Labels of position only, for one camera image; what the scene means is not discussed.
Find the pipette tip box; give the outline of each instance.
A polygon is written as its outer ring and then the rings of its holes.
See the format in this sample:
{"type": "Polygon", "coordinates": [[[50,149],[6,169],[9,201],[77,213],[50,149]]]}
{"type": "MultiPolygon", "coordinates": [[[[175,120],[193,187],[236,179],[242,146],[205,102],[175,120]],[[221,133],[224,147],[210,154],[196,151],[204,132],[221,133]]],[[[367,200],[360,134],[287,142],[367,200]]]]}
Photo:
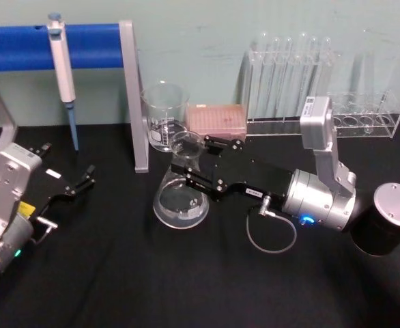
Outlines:
{"type": "Polygon", "coordinates": [[[244,141],[246,114],[242,105],[192,105],[186,112],[188,128],[204,137],[244,141]]]}

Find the white label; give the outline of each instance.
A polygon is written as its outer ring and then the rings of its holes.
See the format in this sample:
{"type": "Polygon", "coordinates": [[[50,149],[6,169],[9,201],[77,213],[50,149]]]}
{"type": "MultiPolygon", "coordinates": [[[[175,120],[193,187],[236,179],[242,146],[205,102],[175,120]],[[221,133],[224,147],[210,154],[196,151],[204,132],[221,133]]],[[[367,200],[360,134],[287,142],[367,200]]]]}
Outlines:
{"type": "Polygon", "coordinates": [[[160,137],[160,133],[158,131],[151,131],[152,132],[152,139],[156,141],[161,141],[162,138],[160,137]]]}
{"type": "Polygon", "coordinates": [[[246,188],[246,193],[249,194],[249,195],[252,195],[252,196],[256,196],[256,197],[262,198],[262,193],[260,193],[260,192],[258,192],[256,190],[250,189],[250,188],[246,188]]]}
{"type": "Polygon", "coordinates": [[[59,179],[62,176],[61,174],[54,172],[52,169],[46,170],[45,173],[50,174],[52,177],[56,179],[59,179]]]}
{"type": "Polygon", "coordinates": [[[306,102],[303,107],[303,116],[311,116],[312,110],[314,108],[315,97],[306,98],[306,102]]]}

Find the yellow label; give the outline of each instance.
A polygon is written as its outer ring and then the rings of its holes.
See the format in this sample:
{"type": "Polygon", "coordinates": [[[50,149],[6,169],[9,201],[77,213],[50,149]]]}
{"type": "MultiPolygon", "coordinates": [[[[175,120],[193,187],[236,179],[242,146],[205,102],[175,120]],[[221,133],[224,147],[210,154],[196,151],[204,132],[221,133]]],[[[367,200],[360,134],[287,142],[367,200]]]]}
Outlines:
{"type": "Polygon", "coordinates": [[[18,212],[25,217],[29,217],[30,215],[33,214],[35,211],[36,207],[32,206],[28,203],[20,202],[20,206],[18,207],[18,212]]]}

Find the gray cable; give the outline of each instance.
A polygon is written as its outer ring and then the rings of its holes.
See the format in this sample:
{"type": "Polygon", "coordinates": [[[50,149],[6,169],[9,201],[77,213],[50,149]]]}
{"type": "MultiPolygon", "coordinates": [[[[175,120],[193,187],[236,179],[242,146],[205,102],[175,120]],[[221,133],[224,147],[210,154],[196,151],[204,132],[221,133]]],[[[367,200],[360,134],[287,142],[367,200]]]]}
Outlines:
{"type": "Polygon", "coordinates": [[[249,224],[248,224],[248,222],[249,222],[249,217],[250,217],[250,215],[247,215],[247,218],[246,218],[247,237],[248,237],[249,241],[253,244],[253,246],[255,246],[259,251],[262,251],[262,252],[267,253],[267,254],[280,254],[280,253],[286,252],[288,249],[290,249],[291,247],[293,247],[294,244],[296,243],[296,240],[297,240],[297,230],[296,230],[296,227],[294,226],[294,224],[293,224],[290,220],[288,220],[288,219],[286,219],[286,218],[284,218],[284,217],[281,217],[280,215],[275,215],[275,216],[274,216],[275,219],[282,220],[282,221],[284,221],[285,223],[287,223],[287,224],[289,224],[289,225],[291,226],[291,228],[292,228],[292,230],[293,230],[293,232],[294,232],[294,237],[293,237],[292,242],[291,242],[288,246],[286,246],[285,248],[280,249],[280,250],[265,249],[265,248],[259,246],[259,245],[256,244],[256,242],[253,240],[253,238],[252,238],[252,236],[251,236],[251,234],[250,234],[250,226],[249,226],[249,224]]]}

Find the black table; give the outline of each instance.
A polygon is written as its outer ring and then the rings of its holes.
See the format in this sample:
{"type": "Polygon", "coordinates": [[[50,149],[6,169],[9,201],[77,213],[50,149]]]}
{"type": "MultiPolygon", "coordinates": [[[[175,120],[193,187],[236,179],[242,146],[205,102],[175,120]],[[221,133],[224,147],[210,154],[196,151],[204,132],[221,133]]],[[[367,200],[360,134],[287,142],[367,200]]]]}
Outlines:
{"type": "MultiPolygon", "coordinates": [[[[197,227],[172,230],[152,211],[171,155],[151,150],[150,173],[135,174],[128,126],[78,134],[76,156],[67,126],[19,130],[22,146],[51,142],[45,163],[67,177],[95,164],[97,184],[55,206],[60,228],[5,272],[0,327],[400,327],[400,246],[375,258],[348,235],[299,226],[293,249],[263,254],[245,232],[253,201],[239,195],[211,204],[197,227]]],[[[315,171],[299,137],[249,139],[246,149],[315,171]]],[[[339,150],[358,187],[400,183],[400,128],[394,139],[340,139],[339,150]]],[[[260,241],[286,235],[264,224],[253,228],[260,241]]]]}

